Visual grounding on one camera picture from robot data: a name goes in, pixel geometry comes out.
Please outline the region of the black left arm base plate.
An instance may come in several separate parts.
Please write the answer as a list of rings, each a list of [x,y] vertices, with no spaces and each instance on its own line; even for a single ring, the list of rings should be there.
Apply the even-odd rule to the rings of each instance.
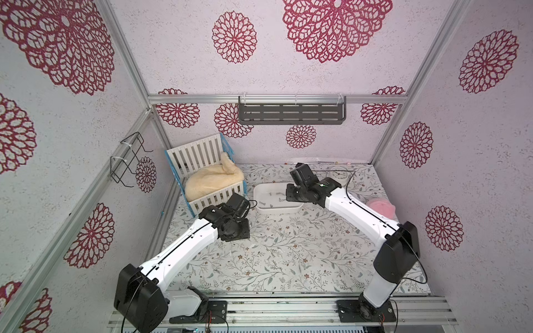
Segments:
[[[227,313],[227,301],[201,301],[193,315],[171,317],[169,322],[171,324],[225,323]]]

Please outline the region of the white alarm clock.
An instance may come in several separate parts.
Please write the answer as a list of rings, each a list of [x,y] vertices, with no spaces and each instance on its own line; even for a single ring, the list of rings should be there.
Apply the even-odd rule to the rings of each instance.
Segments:
[[[341,186],[346,186],[353,171],[343,166],[332,166],[327,173],[327,177],[337,181]]]

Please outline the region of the dark grey wall shelf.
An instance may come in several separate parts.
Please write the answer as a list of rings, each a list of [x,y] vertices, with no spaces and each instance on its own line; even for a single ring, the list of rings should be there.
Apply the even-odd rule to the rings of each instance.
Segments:
[[[346,120],[346,97],[332,104],[248,104],[239,97],[238,120],[242,125],[342,125]]]

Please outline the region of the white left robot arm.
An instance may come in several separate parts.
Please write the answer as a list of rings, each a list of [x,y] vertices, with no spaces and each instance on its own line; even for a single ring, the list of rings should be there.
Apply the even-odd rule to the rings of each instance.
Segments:
[[[190,228],[176,241],[140,266],[126,265],[119,273],[114,308],[135,332],[152,332],[163,321],[184,317],[201,322],[208,316],[208,297],[194,287],[168,293],[176,276],[204,248],[216,241],[250,237],[247,218],[255,203],[239,194],[198,213]]]

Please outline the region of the white plastic storage box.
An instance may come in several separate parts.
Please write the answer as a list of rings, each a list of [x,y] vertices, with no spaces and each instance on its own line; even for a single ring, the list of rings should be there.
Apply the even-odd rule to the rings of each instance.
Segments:
[[[263,183],[253,189],[253,199],[257,202],[255,209],[262,215],[283,215],[297,213],[303,203],[286,200],[289,183]]]

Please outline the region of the beige plush cloth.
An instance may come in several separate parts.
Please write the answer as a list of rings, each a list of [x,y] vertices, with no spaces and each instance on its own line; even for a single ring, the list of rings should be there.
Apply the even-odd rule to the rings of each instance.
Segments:
[[[220,158],[220,164],[206,166],[189,177],[185,184],[185,197],[188,201],[195,201],[244,180],[243,171],[230,159],[227,152],[222,152]]]

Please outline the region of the silver screw in box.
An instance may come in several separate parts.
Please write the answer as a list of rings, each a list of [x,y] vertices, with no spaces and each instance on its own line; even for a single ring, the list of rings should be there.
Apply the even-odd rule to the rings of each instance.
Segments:
[[[266,191],[258,197],[259,208],[274,209],[286,208],[286,194],[284,191]]]

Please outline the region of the white slatted blue basket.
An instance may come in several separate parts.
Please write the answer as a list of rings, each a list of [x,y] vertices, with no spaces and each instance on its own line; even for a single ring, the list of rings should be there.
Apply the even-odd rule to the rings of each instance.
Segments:
[[[192,216],[226,202],[234,193],[247,195],[244,174],[221,133],[171,148],[165,155]]]

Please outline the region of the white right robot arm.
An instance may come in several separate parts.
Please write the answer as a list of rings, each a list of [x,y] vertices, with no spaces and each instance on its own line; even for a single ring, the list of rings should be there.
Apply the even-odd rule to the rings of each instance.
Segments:
[[[370,312],[382,307],[405,280],[405,275],[419,262],[419,238],[416,226],[398,223],[371,209],[332,178],[320,180],[309,165],[298,163],[291,170],[293,183],[286,187],[289,202],[312,203],[340,215],[363,232],[378,249],[373,261],[375,273],[359,297]]]

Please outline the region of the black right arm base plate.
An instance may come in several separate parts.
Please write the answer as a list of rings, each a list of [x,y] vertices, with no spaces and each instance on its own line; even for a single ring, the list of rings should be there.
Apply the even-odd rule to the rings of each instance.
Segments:
[[[342,323],[377,323],[395,322],[396,311],[390,300],[382,306],[374,307],[363,296],[358,299],[336,301],[337,313]]]

